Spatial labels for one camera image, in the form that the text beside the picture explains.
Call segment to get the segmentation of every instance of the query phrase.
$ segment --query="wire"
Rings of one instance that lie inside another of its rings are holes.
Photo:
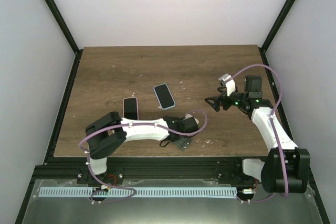
[[[256,185],[254,186],[255,192],[257,192],[258,183],[259,183],[259,180],[256,179]]]
[[[265,202],[265,201],[268,201],[269,199],[272,199],[277,193],[273,193],[269,196],[267,196],[266,198],[264,199],[260,199],[260,200],[252,200],[252,201],[248,201],[248,203],[252,203],[252,204],[255,204],[255,203],[261,203],[261,202]],[[240,202],[244,202],[242,199],[240,199],[238,196],[236,196],[237,200],[239,200]]]
[[[182,136],[193,136],[193,135],[196,135],[197,133],[201,132],[201,131],[205,128],[205,126],[206,126],[206,124],[207,124],[207,122],[208,122],[208,117],[207,117],[206,113],[205,113],[203,110],[193,110],[193,111],[188,111],[188,112],[186,112],[185,114],[187,115],[187,114],[190,114],[190,113],[192,113],[192,112],[196,112],[196,111],[199,111],[199,112],[201,112],[201,113],[204,115],[205,121],[204,121],[203,126],[202,126],[199,130],[197,130],[197,131],[195,131],[195,132],[190,132],[190,133],[179,132],[179,131],[175,131],[175,130],[172,130],[172,129],[168,128],[168,127],[165,127],[165,126],[162,126],[162,125],[159,125],[159,124],[155,124],[155,123],[132,123],[132,126],[154,126],[154,127],[159,127],[159,128],[165,129],[165,130],[167,130],[167,131],[169,131],[169,132],[172,132],[172,133],[175,133],[175,134],[178,134],[178,135],[182,135]],[[109,185],[109,184],[106,184],[106,183],[104,183],[103,181],[101,181],[101,180],[100,180],[100,179],[93,173],[93,171],[92,171],[92,168],[91,168],[91,165],[90,165],[90,154],[89,154],[89,150],[86,149],[86,148],[84,148],[84,147],[82,147],[82,145],[83,145],[85,142],[87,142],[89,139],[91,139],[92,137],[94,137],[94,136],[96,136],[96,135],[98,135],[98,134],[100,134],[100,133],[102,133],[102,132],[105,132],[105,131],[108,131],[108,130],[113,130],[113,129],[120,128],[120,127],[125,127],[125,126],[129,127],[130,124],[129,124],[129,123],[123,123],[123,124],[118,124],[118,125],[113,125],[113,126],[109,126],[109,127],[102,128],[102,129],[97,130],[97,131],[93,132],[92,134],[88,135],[88,136],[85,137],[82,141],[80,141],[79,144],[78,144],[78,147],[79,147],[79,148],[81,148],[82,150],[84,150],[85,153],[88,153],[88,155],[87,155],[87,164],[88,164],[89,172],[90,172],[91,176],[92,176],[98,183],[100,183],[101,185],[110,187],[110,188],[122,189],[122,190],[130,190],[130,191],[133,192],[131,195],[128,195],[128,196],[123,197],[123,198],[121,198],[121,199],[117,199],[117,200],[109,201],[108,203],[110,203],[110,202],[120,202],[120,201],[129,199],[129,198],[131,198],[132,196],[134,196],[134,195],[137,193],[137,191],[136,191],[134,188],[128,188],[128,187],[120,187],[120,186],[115,186],[115,185]]]
[[[114,183],[113,183],[113,185],[115,186],[115,185],[117,185],[117,177],[115,177],[113,174],[108,174],[107,176],[106,176],[107,178],[114,178]]]
[[[106,193],[106,191],[104,191],[104,190],[96,190],[96,191],[93,191],[92,194],[91,194],[91,196],[90,196],[90,200],[91,200],[91,202],[94,202],[93,197],[94,197],[94,195],[96,195],[97,193]]]
[[[242,111],[245,115],[247,115],[247,113],[246,113],[242,108],[239,108],[239,107],[238,107],[238,109],[239,109],[240,111]]]
[[[274,108],[273,108],[273,110],[271,112],[270,122],[271,122],[272,129],[274,131],[275,139],[277,141],[278,148],[279,148],[279,153],[280,153],[282,175],[284,177],[284,183],[285,183],[285,194],[283,196],[284,197],[288,197],[289,188],[288,188],[288,178],[287,178],[287,173],[286,173],[285,157],[283,155],[284,153],[283,153],[283,150],[282,150],[282,147],[281,147],[281,142],[280,142],[280,139],[279,139],[279,135],[277,133],[277,130],[275,128],[274,121],[273,121],[274,120],[273,116],[275,114],[275,111],[276,111],[277,107],[279,106],[280,101],[282,99],[282,87],[281,87],[281,81],[280,81],[280,78],[279,78],[278,74],[272,68],[270,68],[267,65],[264,65],[264,64],[253,64],[253,65],[247,66],[247,67],[243,68],[242,70],[238,71],[237,73],[235,73],[231,78],[229,78],[227,81],[225,81],[225,83],[227,83],[228,81],[233,80],[235,77],[237,77],[237,75],[241,74],[246,69],[249,69],[249,68],[252,68],[252,67],[264,67],[264,68],[270,70],[276,76],[276,78],[278,79],[278,82],[279,82],[279,89],[280,89],[279,99],[276,102],[276,104],[275,104],[275,106],[274,106]],[[269,197],[265,198],[264,200],[270,199],[273,196],[274,195],[272,195],[271,197],[269,196]]]

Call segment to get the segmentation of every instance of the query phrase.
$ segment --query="black metal frame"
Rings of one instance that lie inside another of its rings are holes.
[[[55,17],[60,29],[69,42],[75,53],[70,77],[64,92],[61,106],[57,115],[56,123],[49,142],[48,150],[44,159],[44,165],[36,166],[32,179],[19,211],[16,223],[22,223],[30,196],[33,191],[35,180],[37,179],[77,179],[82,169],[87,169],[84,157],[54,157],[54,150],[59,136],[60,128],[64,119],[67,104],[70,98],[73,82],[76,77],[80,58],[83,50],[79,50],[74,38],[72,37],[60,11],[54,0],[45,0],[51,13]],[[263,46],[259,48],[260,56],[265,65],[268,65],[266,51],[273,41],[281,24],[284,22],[295,0],[286,0],[281,9],[271,31],[269,32]],[[266,70],[267,78],[272,89],[273,96],[277,101],[279,93],[274,83],[273,76]],[[292,138],[289,124],[286,119],[282,104],[278,107],[279,116],[286,133]],[[123,171],[123,179],[218,179],[220,184],[231,184],[235,187],[246,187],[253,185],[254,181],[243,175],[243,157],[141,157],[141,158],[119,158],[109,157],[108,165]],[[314,177],[310,171],[309,184],[315,191],[315,201],[323,223],[330,223],[320,194],[318,192]]]

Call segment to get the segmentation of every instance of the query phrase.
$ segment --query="phone case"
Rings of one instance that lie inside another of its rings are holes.
[[[170,106],[170,107],[168,107],[168,108],[163,108],[163,107],[162,107],[161,102],[160,102],[160,99],[159,99],[159,97],[158,97],[158,95],[157,95],[157,93],[156,93],[156,90],[155,90],[155,87],[157,87],[157,86],[161,86],[161,85],[166,85],[166,86],[167,86],[167,89],[168,89],[168,91],[169,91],[169,94],[170,94],[170,96],[171,96],[171,98],[173,99],[173,102],[174,102],[174,105],[173,105],[173,106]],[[170,91],[168,85],[167,85],[166,83],[162,83],[162,84],[156,85],[155,87],[153,88],[153,89],[154,89],[154,93],[155,93],[155,96],[156,96],[156,98],[157,98],[157,100],[158,100],[158,102],[159,102],[159,105],[160,105],[161,109],[162,109],[162,110],[168,110],[168,109],[171,109],[171,108],[175,107],[176,103],[175,103],[175,100],[174,100],[174,98],[173,98],[172,92]]]
[[[125,99],[135,99],[136,100],[136,107],[137,107],[137,115],[138,115],[138,119],[139,119],[139,106],[138,106],[138,99],[136,97],[126,97],[124,99],[122,99],[122,117],[125,117],[125,108],[124,108],[124,100]]]

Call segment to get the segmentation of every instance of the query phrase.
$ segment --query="smartphone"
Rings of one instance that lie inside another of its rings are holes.
[[[123,117],[130,120],[139,119],[138,100],[136,97],[124,98],[122,100]]]
[[[163,110],[175,107],[175,101],[166,83],[155,86],[154,92]]]

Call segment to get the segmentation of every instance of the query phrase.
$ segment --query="white cable tray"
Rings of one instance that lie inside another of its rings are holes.
[[[236,198],[235,187],[134,187],[134,198]],[[39,197],[90,197],[92,187],[41,187]],[[98,192],[95,197],[121,198],[131,195],[131,190],[111,189]]]

